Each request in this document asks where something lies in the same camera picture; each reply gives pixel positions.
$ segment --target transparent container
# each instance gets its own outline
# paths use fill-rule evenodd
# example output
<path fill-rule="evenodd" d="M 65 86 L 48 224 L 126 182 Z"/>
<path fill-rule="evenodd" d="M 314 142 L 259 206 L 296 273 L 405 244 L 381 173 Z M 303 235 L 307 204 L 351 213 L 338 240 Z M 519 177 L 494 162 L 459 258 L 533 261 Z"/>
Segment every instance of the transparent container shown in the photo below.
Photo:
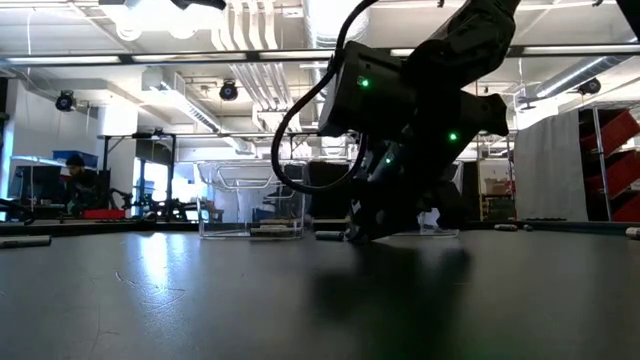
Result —
<path fill-rule="evenodd" d="M 285 173 L 302 182 L 304 162 L 283 161 Z M 204 238 L 296 239 L 304 232 L 305 196 L 282 185 L 265 160 L 198 164 L 205 184 L 198 198 Z"/>

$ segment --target table surface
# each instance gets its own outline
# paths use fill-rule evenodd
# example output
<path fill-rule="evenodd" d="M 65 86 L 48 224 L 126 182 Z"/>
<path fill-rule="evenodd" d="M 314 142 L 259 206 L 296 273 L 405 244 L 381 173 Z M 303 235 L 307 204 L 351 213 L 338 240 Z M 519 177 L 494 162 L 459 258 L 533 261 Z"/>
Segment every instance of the table surface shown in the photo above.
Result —
<path fill-rule="evenodd" d="M 0 250 L 1 359 L 638 359 L 640 242 L 195 234 Z"/>

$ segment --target red object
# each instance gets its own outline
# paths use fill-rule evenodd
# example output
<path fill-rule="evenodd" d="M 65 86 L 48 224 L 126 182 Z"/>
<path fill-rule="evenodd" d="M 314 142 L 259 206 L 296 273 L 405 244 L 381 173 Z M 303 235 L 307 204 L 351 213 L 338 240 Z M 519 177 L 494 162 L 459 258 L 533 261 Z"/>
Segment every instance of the red object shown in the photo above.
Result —
<path fill-rule="evenodd" d="M 609 157 L 614 151 L 626 144 L 629 139 L 640 133 L 640 125 L 627 110 L 616 116 L 613 120 L 602 126 L 602 147 L 604 156 Z M 591 134 L 580 139 L 583 151 L 592 151 L 598 148 L 596 134 Z"/>
<path fill-rule="evenodd" d="M 98 209 L 98 210 L 85 210 L 82 217 L 87 220 L 111 220 L 111 219 L 124 219 L 127 216 L 127 212 L 120 209 Z"/>
<path fill-rule="evenodd" d="M 640 194 L 628 201 L 613 214 L 615 222 L 640 222 Z"/>
<path fill-rule="evenodd" d="M 614 199 L 638 179 L 640 179 L 640 157 L 635 151 L 629 151 L 607 168 L 609 197 Z M 589 192 L 599 193 L 603 188 L 602 176 L 596 175 L 585 179 L 585 185 Z"/>

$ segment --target person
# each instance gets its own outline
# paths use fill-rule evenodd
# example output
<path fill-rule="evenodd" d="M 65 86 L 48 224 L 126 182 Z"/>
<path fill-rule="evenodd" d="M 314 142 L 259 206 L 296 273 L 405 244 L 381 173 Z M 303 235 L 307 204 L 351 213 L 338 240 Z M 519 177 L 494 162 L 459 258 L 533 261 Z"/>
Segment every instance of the person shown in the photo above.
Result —
<path fill-rule="evenodd" d="M 100 208 L 102 191 L 98 174 L 87 169 L 78 154 L 69 157 L 66 165 L 71 176 L 66 191 L 69 212 L 78 215 L 83 210 Z"/>

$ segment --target black cable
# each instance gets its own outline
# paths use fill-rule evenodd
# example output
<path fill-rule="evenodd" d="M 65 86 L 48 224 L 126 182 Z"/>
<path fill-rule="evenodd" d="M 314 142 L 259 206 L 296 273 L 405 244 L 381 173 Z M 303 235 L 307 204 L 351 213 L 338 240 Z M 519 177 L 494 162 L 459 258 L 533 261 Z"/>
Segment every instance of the black cable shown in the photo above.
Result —
<path fill-rule="evenodd" d="M 329 62 L 327 73 L 320 80 L 320 82 L 316 84 L 316 86 L 309 90 L 308 93 L 300 98 L 291 107 L 291 109 L 287 111 L 285 116 L 282 118 L 280 126 L 278 126 L 278 129 L 276 130 L 276 133 L 273 137 L 273 143 L 271 144 L 271 166 L 273 167 L 273 172 L 278 177 L 278 179 L 293 190 L 309 195 L 317 194 L 323 191 L 334 190 L 351 181 L 351 179 L 353 179 L 353 177 L 358 173 L 360 167 L 362 166 L 364 156 L 367 152 L 367 135 L 365 134 L 360 135 L 360 148 L 358 150 L 358 156 L 356 157 L 356 161 L 354 162 L 351 169 L 349 169 L 349 171 L 344 174 L 344 176 L 326 186 L 303 185 L 291 180 L 280 167 L 280 143 L 282 142 L 282 138 L 284 137 L 284 134 L 287 131 L 287 127 L 289 126 L 289 122 L 291 122 L 293 116 L 299 113 L 305 105 L 313 100 L 313 98 L 318 95 L 318 93 L 325 86 L 329 84 L 331 79 L 338 73 L 338 71 L 342 67 L 342 63 L 344 62 L 344 43 L 347 39 L 347 32 L 349 31 L 351 24 L 363 11 L 365 11 L 369 6 L 376 3 L 377 1 L 378 0 L 363 0 L 353 9 L 351 14 L 347 16 L 346 20 L 342 24 L 342 27 L 340 28 L 340 33 L 338 34 L 338 40 L 336 42 L 336 52 Z"/>
<path fill-rule="evenodd" d="M 11 201 L 5 200 L 5 199 L 0 199 L 0 205 L 3 205 L 3 206 L 5 206 L 7 208 L 10 208 L 10 209 L 19 210 L 24 215 L 27 215 L 28 219 L 25 220 L 25 222 L 24 222 L 25 225 L 31 225 L 36 221 L 36 217 L 33 214 L 33 211 L 31 211 L 31 209 L 29 209 L 29 208 L 26 208 L 26 207 L 24 207 L 24 206 L 22 206 L 20 204 L 16 204 L 14 202 L 11 202 Z"/>

